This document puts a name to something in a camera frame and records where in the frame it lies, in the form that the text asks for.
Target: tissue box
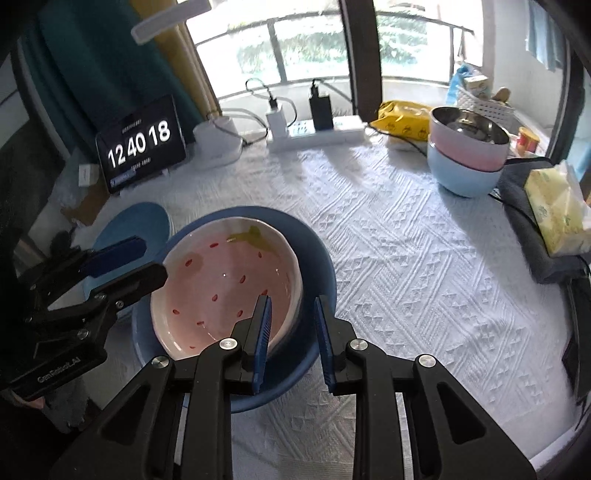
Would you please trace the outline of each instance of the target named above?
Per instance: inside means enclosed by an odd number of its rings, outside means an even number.
[[[579,255],[591,249],[591,209],[569,170],[566,162],[532,170],[524,186],[551,257]]]

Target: yellow tissue pack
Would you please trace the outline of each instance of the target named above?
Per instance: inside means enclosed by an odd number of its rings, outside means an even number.
[[[379,106],[378,119],[370,124],[392,135],[426,142],[432,109],[420,103],[389,100]]]
[[[591,208],[570,165],[563,161],[553,168],[532,170],[524,190],[549,256],[579,255],[591,249]]]

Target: small white box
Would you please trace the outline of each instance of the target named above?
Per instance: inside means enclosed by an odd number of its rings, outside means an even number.
[[[477,98],[491,97],[492,81],[486,75],[476,75],[464,79],[464,88]]]
[[[90,187],[99,181],[99,166],[94,163],[87,163],[78,167],[78,186]]]

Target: power strip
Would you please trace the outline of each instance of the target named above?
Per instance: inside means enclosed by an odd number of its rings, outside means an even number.
[[[365,124],[358,115],[337,116],[333,118],[333,123],[335,125],[333,130],[317,132],[312,120],[296,122],[287,129],[288,136],[284,138],[273,138],[272,133],[269,132],[267,148],[269,152],[276,153],[285,150],[305,150],[322,145],[360,144],[367,139]]]

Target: white basket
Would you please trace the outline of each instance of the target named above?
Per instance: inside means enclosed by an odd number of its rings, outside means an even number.
[[[492,100],[481,100],[461,86],[457,87],[457,107],[479,113],[509,131],[513,127],[514,110],[510,106]]]

